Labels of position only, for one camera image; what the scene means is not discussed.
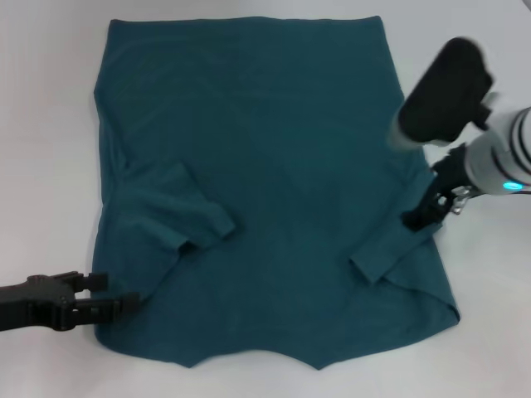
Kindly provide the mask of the blue shirt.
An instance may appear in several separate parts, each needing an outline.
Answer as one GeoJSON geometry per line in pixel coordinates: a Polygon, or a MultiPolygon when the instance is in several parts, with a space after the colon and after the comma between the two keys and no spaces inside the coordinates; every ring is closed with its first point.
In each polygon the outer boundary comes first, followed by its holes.
{"type": "Polygon", "coordinates": [[[93,268],[142,301],[95,330],[107,348],[321,369],[459,322],[436,227],[401,221],[432,175],[387,145],[402,92],[379,17],[113,20],[95,103],[93,268]]]}

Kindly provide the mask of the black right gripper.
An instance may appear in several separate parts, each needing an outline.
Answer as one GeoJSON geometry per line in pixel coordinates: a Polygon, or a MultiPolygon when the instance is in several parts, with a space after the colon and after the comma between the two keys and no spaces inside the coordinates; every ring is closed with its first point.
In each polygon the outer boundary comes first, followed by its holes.
{"type": "Polygon", "coordinates": [[[411,231],[420,231],[444,221],[451,210],[451,200],[447,198],[453,190],[472,186],[465,170],[466,154],[467,147],[461,144],[451,149],[444,158],[431,166],[431,170],[435,173],[431,184],[435,194],[427,193],[417,207],[403,213],[405,227],[411,231]]]}

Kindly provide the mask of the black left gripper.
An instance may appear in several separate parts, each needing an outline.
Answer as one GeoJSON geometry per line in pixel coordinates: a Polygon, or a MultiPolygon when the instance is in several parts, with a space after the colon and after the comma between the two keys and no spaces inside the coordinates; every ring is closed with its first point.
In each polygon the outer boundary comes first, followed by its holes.
{"type": "Polygon", "coordinates": [[[138,293],[76,300],[76,293],[107,289],[106,273],[79,272],[33,275],[21,284],[0,287],[0,332],[28,327],[65,332],[79,325],[113,323],[139,309],[138,293]]]}

